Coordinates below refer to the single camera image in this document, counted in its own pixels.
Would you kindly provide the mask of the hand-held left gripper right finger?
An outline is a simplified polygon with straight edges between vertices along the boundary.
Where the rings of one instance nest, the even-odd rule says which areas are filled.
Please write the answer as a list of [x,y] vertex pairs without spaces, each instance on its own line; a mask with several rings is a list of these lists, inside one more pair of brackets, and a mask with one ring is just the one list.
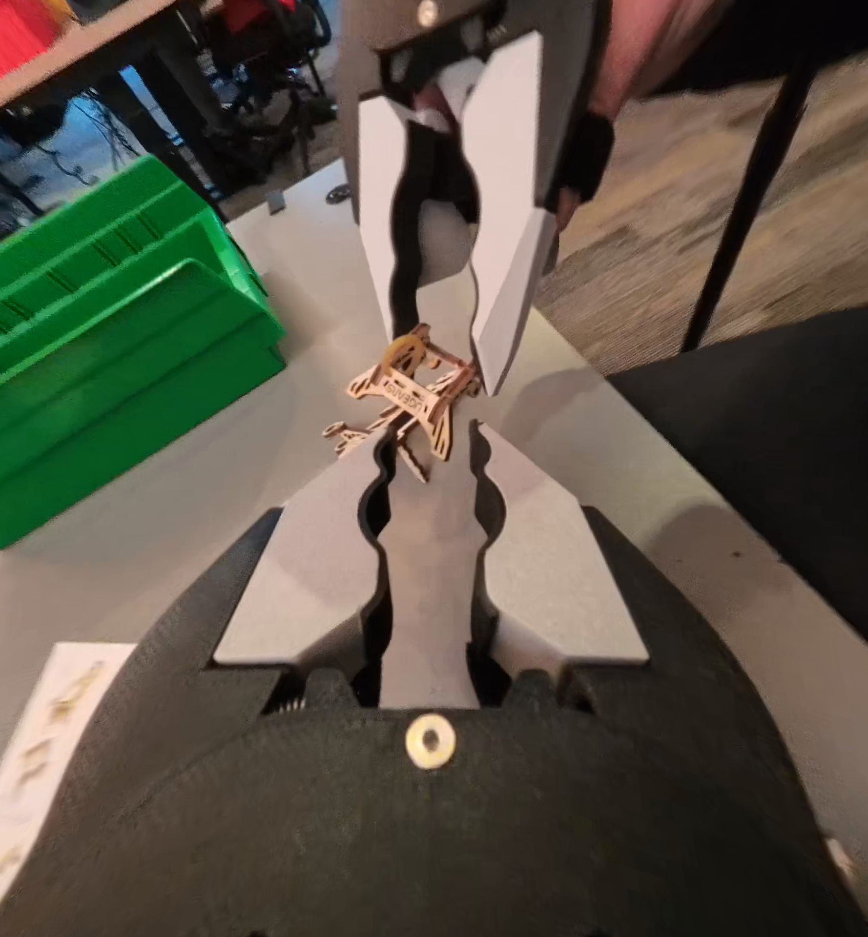
[[578,498],[486,423],[469,428],[476,556],[472,651],[510,678],[650,654]]

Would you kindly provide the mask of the red bin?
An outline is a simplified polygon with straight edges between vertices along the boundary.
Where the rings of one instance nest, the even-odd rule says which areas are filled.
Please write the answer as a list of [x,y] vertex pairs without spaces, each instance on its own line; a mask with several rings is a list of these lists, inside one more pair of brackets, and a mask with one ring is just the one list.
[[47,52],[77,21],[65,1],[0,1],[0,79]]

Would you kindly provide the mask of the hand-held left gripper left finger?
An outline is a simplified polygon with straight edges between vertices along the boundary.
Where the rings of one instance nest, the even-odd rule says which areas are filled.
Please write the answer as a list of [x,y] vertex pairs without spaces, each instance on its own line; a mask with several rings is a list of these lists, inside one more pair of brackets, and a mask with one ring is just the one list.
[[387,586],[370,498],[385,492],[392,432],[368,439],[295,492],[215,649],[221,666],[286,666],[301,678],[370,663],[367,626]]

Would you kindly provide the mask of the black office chair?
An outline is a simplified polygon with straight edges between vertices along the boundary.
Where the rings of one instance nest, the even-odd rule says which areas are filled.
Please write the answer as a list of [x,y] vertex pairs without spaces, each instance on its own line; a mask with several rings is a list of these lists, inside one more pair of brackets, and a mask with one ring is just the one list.
[[203,2],[206,48],[218,77],[236,95],[227,106],[253,144],[269,144],[269,158],[298,147],[304,175],[319,125],[336,120],[316,56],[333,39],[317,1]]

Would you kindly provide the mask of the wooden table with black legs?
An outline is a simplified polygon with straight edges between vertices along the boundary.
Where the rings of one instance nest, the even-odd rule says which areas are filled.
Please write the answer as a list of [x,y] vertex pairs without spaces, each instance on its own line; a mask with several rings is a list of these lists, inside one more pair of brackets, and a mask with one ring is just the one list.
[[241,185],[213,146],[227,114],[199,62],[197,2],[123,2],[76,23],[51,46],[0,78],[0,109],[94,92],[138,141],[218,207]]

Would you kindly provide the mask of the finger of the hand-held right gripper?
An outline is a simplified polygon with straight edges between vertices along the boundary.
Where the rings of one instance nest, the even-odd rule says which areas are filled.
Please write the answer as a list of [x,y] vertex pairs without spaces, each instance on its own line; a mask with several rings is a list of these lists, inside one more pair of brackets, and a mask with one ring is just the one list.
[[465,158],[479,198],[471,336],[490,396],[517,355],[555,228],[534,195],[543,53],[537,32],[500,48],[465,107]]
[[421,214],[435,175],[438,134],[385,96],[362,101],[358,117],[358,227],[392,343],[419,323]]

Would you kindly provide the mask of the person's black trouser leg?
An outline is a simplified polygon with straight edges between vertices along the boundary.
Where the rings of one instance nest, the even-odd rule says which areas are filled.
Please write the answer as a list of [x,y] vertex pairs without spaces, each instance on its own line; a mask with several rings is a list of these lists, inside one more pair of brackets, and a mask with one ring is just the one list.
[[610,384],[764,542],[725,637],[782,682],[868,695],[868,306],[617,373]]

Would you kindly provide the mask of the person's right hand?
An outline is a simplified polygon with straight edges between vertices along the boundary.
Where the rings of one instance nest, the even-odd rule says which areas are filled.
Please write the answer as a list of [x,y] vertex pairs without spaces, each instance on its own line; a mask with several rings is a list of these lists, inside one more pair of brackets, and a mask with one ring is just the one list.
[[575,124],[560,160],[554,187],[556,232],[562,233],[578,208],[596,196],[615,141],[611,121],[588,111]]

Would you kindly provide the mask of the green plastic bin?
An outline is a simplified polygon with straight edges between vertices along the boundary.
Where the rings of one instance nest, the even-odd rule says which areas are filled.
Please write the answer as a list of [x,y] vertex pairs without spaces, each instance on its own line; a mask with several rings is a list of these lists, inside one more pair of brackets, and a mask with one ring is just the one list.
[[255,277],[188,259],[0,368],[0,550],[283,367]]
[[145,260],[161,274],[194,260],[256,302],[267,296],[216,209],[145,156],[0,243],[0,348],[68,302],[98,313],[92,290]]

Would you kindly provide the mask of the illustrated instruction sheet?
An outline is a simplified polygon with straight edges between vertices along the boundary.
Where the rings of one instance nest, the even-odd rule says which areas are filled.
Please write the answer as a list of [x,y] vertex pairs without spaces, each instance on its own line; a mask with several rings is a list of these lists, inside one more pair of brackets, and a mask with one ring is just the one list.
[[0,904],[41,835],[84,730],[135,648],[53,646],[0,759]]

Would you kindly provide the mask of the black slanted table leg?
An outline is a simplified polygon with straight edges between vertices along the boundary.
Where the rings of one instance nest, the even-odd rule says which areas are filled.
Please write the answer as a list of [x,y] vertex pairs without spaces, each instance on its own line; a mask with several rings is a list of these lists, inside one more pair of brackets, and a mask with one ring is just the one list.
[[681,354],[697,349],[708,331],[768,190],[803,120],[818,68],[811,53],[804,52],[797,57],[759,128],[741,188],[682,340]]

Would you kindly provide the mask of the wooden model part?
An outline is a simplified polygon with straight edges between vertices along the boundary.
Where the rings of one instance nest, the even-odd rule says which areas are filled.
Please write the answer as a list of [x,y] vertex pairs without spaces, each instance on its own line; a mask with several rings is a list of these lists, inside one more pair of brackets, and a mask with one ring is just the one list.
[[434,343],[427,323],[396,338],[381,356],[379,364],[381,378],[401,376],[410,380],[414,379],[418,368],[437,370],[441,366],[449,369],[437,379],[432,393],[444,400],[479,394],[482,384],[475,364]]

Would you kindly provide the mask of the printed wooden model frame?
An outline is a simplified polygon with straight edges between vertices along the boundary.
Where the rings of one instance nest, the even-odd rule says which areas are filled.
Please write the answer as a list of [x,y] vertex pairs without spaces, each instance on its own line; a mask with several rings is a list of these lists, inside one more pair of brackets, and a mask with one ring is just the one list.
[[422,484],[427,484],[428,471],[411,450],[408,436],[415,429],[422,429],[432,455],[441,462],[447,461],[453,446],[453,407],[462,397],[475,396],[479,387],[479,378],[471,365],[454,367],[428,385],[399,370],[385,373],[381,366],[376,366],[358,375],[347,387],[352,399],[373,396],[384,401],[376,420],[366,428],[353,428],[338,421],[324,428],[322,436],[334,441],[334,454],[340,458],[372,434],[392,429],[396,454]]

